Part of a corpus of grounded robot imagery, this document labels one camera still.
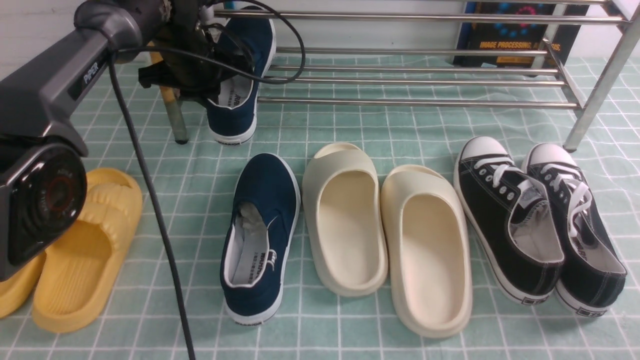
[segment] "black canvas sneaker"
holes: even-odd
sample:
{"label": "black canvas sneaker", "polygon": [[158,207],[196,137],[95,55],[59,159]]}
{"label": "black canvas sneaker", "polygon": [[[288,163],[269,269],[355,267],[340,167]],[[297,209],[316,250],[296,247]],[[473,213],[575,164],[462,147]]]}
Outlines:
{"label": "black canvas sneaker", "polygon": [[479,136],[458,156],[454,187],[507,297],[525,305],[547,300],[564,255],[544,186],[516,168],[498,141]]}
{"label": "black canvas sneaker", "polygon": [[602,224],[580,168],[560,146],[543,143],[527,155],[522,170],[547,188],[566,261],[556,286],[576,314],[602,316],[625,285],[627,269]]}

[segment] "green checkered tablecloth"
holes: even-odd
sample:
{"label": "green checkered tablecloth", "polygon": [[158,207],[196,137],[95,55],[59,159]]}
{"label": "green checkered tablecloth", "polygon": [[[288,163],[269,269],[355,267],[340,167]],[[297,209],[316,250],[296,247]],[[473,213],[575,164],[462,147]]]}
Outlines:
{"label": "green checkered tablecloth", "polygon": [[[276,62],[297,64],[298,60],[279,58]],[[399,56],[311,62],[443,64],[432,58]],[[604,64],[600,58],[569,62],[568,70],[584,95],[588,95]],[[178,259],[198,358],[640,359],[637,66],[640,62],[632,60],[624,68],[574,154],[592,187],[618,254],[629,269],[627,288],[612,311],[599,319],[585,319],[573,316],[555,297],[535,307],[512,303],[496,287],[471,230],[472,319],[461,334],[446,340],[421,338],[406,329],[394,311],[388,283],[374,295],[359,299],[338,297],[325,289],[314,268],[304,217],[293,238],[279,312],[261,327],[235,325],[222,311],[219,268],[240,171],[251,156],[273,152],[285,158],[301,180],[307,161],[318,149],[330,142],[346,141],[369,154],[381,179],[395,166],[415,163],[451,180],[454,160],[469,138],[495,137],[519,162],[534,144],[561,143],[566,138],[574,121],[569,111],[269,104],[259,106],[258,127],[251,142],[222,147],[213,140],[203,109],[185,104],[184,118],[191,140],[187,145],[177,145],[158,89],[145,90],[137,85],[137,65],[119,67],[124,95],[154,176]],[[298,84],[264,85],[260,91],[262,95],[296,97],[563,99],[556,88]],[[88,168],[119,168],[143,183],[107,76],[100,79],[72,120],[89,147],[90,157],[84,161]],[[0,359],[186,359],[169,266],[148,198],[138,235],[115,289],[95,322],[75,333],[56,335],[40,330],[30,312],[31,304],[27,303],[0,320]]]}

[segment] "yellow slide sandal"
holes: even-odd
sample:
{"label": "yellow slide sandal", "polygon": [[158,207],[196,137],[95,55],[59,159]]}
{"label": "yellow slide sandal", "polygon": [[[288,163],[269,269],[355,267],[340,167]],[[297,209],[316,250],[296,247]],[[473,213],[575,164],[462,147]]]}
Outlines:
{"label": "yellow slide sandal", "polygon": [[0,319],[18,310],[27,300],[42,273],[44,257],[44,254],[36,256],[7,281],[0,282]]}
{"label": "yellow slide sandal", "polygon": [[84,208],[47,250],[33,298],[33,321],[51,332],[71,332],[104,308],[142,214],[142,192],[127,174],[99,168],[87,174]]}

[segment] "black cable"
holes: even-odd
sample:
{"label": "black cable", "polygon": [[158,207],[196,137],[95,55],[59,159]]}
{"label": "black cable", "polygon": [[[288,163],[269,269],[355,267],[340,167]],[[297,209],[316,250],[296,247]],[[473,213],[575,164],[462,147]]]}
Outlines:
{"label": "black cable", "polygon": [[116,94],[116,99],[118,99],[118,105],[120,105],[122,115],[124,116],[124,120],[127,123],[127,128],[129,129],[129,136],[131,136],[133,149],[136,151],[138,164],[140,164],[142,176],[145,178],[145,183],[147,184],[147,188],[149,190],[151,203],[153,204],[154,211],[156,212],[156,219],[158,221],[158,226],[160,227],[160,235],[164,243],[166,258],[169,261],[169,267],[171,268],[171,277],[173,277],[175,297],[178,301],[178,311],[180,312],[180,321],[182,323],[182,331],[184,333],[184,341],[187,345],[189,360],[196,360],[196,354],[193,350],[193,340],[191,339],[191,331],[189,330],[189,320],[187,319],[187,311],[184,307],[184,298],[182,297],[182,286],[180,285],[178,267],[175,264],[175,256],[173,255],[173,249],[171,247],[171,243],[169,242],[169,235],[167,234],[166,226],[164,224],[164,218],[162,216],[162,210],[160,209],[160,202],[158,201],[156,189],[154,188],[153,180],[149,175],[147,162],[145,161],[145,156],[142,153],[142,148],[140,147],[140,142],[138,141],[138,135],[136,134],[136,128],[134,127],[133,121],[131,120],[131,114],[129,113],[129,109],[127,109],[127,103],[122,96],[122,89],[120,89],[120,83],[118,82],[118,78],[116,77],[115,56],[109,59],[109,76],[111,77],[111,85],[113,86],[113,91]]}
{"label": "black cable", "polygon": [[[160,208],[160,203],[158,201],[157,198],[157,194],[156,194],[156,189],[154,187],[153,184],[153,180],[151,179],[151,176],[149,175],[149,170],[147,167],[147,162],[145,161],[145,156],[142,153],[142,148],[140,147],[140,142],[138,141],[138,135],[136,133],[136,128],[133,125],[133,120],[131,119],[131,114],[129,113],[129,109],[127,109],[127,103],[124,100],[124,97],[122,96],[122,89],[120,88],[120,83],[118,82],[118,78],[116,76],[116,69],[115,69],[115,60],[116,60],[116,56],[118,53],[140,53],[140,52],[148,52],[148,53],[173,53],[173,54],[178,54],[178,55],[183,55],[183,56],[189,56],[191,58],[195,58],[204,62],[208,62],[208,63],[212,63],[214,65],[217,65],[219,67],[222,67],[224,69],[227,69],[231,72],[234,72],[244,78],[248,78],[254,81],[258,81],[260,83],[267,83],[267,84],[273,84],[273,85],[282,85],[282,84],[287,84],[290,83],[291,81],[294,81],[295,79],[297,79],[298,77],[300,77],[300,75],[302,74],[302,72],[304,72],[305,70],[305,63],[307,61],[307,54],[306,54],[306,50],[305,50],[305,45],[302,41],[302,37],[300,36],[300,34],[298,33],[298,30],[296,30],[296,28],[294,28],[294,26],[287,20],[285,19],[280,13],[278,13],[276,10],[270,8],[269,6],[261,3],[258,0],[243,0],[247,3],[251,3],[251,4],[256,4],[258,6],[263,7],[264,9],[266,9],[267,11],[273,13],[273,15],[275,15],[278,19],[282,20],[290,29],[291,31],[294,33],[294,35],[296,36],[296,38],[298,39],[298,43],[300,44],[300,54],[301,54],[301,63],[300,63],[300,67],[298,68],[297,73],[295,73],[295,75],[286,78],[284,80],[273,80],[273,79],[267,79],[267,78],[261,78],[258,76],[255,76],[253,74],[249,74],[247,72],[241,71],[239,69],[235,69],[230,65],[227,65],[225,63],[222,63],[220,61],[216,61],[210,58],[207,58],[205,56],[200,56],[198,54],[194,54],[194,53],[190,53],[188,51],[183,51],[180,49],[172,49],[169,47],[150,47],[150,46],[143,46],[143,47],[135,47],[135,48],[130,48],[130,49],[121,49],[119,51],[117,51],[114,56],[110,57],[108,65],[109,65],[109,76],[111,78],[111,85],[113,86],[113,91],[116,95],[116,99],[118,100],[118,105],[120,106],[120,109],[122,110],[122,115],[124,117],[124,120],[127,124],[127,128],[129,129],[129,136],[131,137],[131,142],[133,143],[133,148],[134,151],[136,153],[136,157],[138,159],[138,164],[140,165],[140,170],[142,171],[142,176],[145,180],[145,183],[147,185],[147,188],[149,190],[149,197],[151,198],[151,203],[154,207],[154,212],[156,213],[156,220],[158,223],[158,227],[160,228],[160,235],[162,237],[162,241],[164,244],[164,250],[166,252],[166,257],[167,260],[169,262],[169,267],[171,269],[171,276],[173,278],[173,287],[175,288],[175,297],[178,303],[178,312],[180,313],[180,322],[182,324],[182,331],[184,333],[184,340],[185,340],[185,344],[187,347],[187,353],[189,356],[189,360],[196,360],[196,355],[195,355],[195,350],[193,348],[193,339],[191,338],[191,330],[189,328],[189,319],[187,318],[187,311],[184,305],[184,297],[182,295],[182,285],[180,284],[180,276],[178,274],[178,268],[177,265],[175,263],[175,256],[173,255],[173,249],[171,246],[171,242],[169,240],[169,235],[167,233],[166,230],[166,225],[164,223],[164,217],[162,215],[162,209]],[[222,3],[224,2],[224,0],[214,0],[212,2],[212,4],[218,4],[218,3]]]}
{"label": "black cable", "polygon": [[[247,59],[248,63],[250,64],[250,67],[254,67],[255,66],[255,61],[253,60],[253,55],[251,55],[251,50],[249,50],[249,47],[232,31],[229,31],[227,29],[226,26],[214,22],[211,25],[208,26],[203,26],[203,29],[216,29],[218,30],[220,33],[223,33],[224,35],[226,35],[229,40],[231,40],[231,42],[234,43],[234,45],[240,49],[240,51],[242,51],[243,56]],[[225,55],[227,55],[229,58],[233,58],[234,55],[232,53],[229,53],[228,51],[226,51],[225,49],[223,49],[222,47],[219,46],[214,46],[214,49],[217,51],[221,51],[223,53],[225,53]]]}
{"label": "black cable", "polygon": [[[228,0],[214,0],[210,4],[214,5],[214,4],[227,3],[227,2],[229,2],[229,1]],[[262,77],[259,77],[259,76],[255,76],[253,74],[249,74],[248,72],[244,72],[242,70],[236,69],[233,66],[227,65],[227,64],[225,64],[223,62],[210,59],[210,58],[208,58],[206,56],[190,53],[189,51],[185,51],[185,50],[173,49],[171,47],[156,47],[156,46],[131,47],[131,48],[128,48],[128,49],[120,49],[116,53],[161,53],[161,54],[162,53],[169,53],[169,54],[188,56],[190,58],[194,58],[194,59],[197,59],[197,60],[200,60],[200,61],[211,63],[213,65],[217,65],[217,66],[222,67],[224,69],[227,69],[227,70],[229,70],[231,72],[234,72],[234,73],[242,76],[243,78],[251,79],[251,80],[257,81],[259,83],[272,84],[272,85],[284,85],[284,84],[288,84],[288,83],[294,81],[295,79],[298,79],[300,77],[300,75],[302,75],[302,73],[305,71],[305,63],[307,62],[307,51],[305,49],[305,44],[302,41],[302,37],[300,36],[300,33],[298,33],[298,30],[296,30],[296,28],[287,19],[285,19],[279,12],[277,12],[276,10],[270,8],[269,6],[261,3],[260,1],[258,1],[258,0],[243,0],[243,2],[251,3],[251,4],[255,4],[257,6],[263,7],[265,10],[267,10],[267,11],[271,12],[273,15],[275,15],[275,17],[277,17],[278,19],[282,20],[282,22],[284,22],[285,25],[287,25],[289,27],[289,29],[291,29],[293,34],[296,35],[296,38],[298,39],[298,43],[300,44],[301,61],[300,61],[300,67],[298,68],[298,71],[295,73],[295,75],[293,75],[293,76],[291,76],[289,78],[285,78],[283,80],[274,80],[274,79],[262,78]]]}

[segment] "slipper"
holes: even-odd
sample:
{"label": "slipper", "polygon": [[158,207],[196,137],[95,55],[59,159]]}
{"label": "slipper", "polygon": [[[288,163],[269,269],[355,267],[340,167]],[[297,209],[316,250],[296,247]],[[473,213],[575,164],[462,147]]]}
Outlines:
{"label": "slipper", "polygon": [[51,332],[76,331],[100,315],[142,214],[142,192],[131,176],[99,168],[86,177],[84,208],[47,248],[33,299],[33,321]]}
{"label": "slipper", "polygon": [[18,310],[38,282],[44,266],[44,254],[33,258],[24,268],[0,282],[0,319]]}
{"label": "slipper", "polygon": [[350,143],[323,147],[307,166],[302,195],[322,283],[346,297],[376,291],[387,278],[388,263],[371,159]]}
{"label": "slipper", "polygon": [[387,176],[380,201],[398,317],[427,338],[459,333],[471,315],[472,285],[456,191],[431,169],[403,165]]}

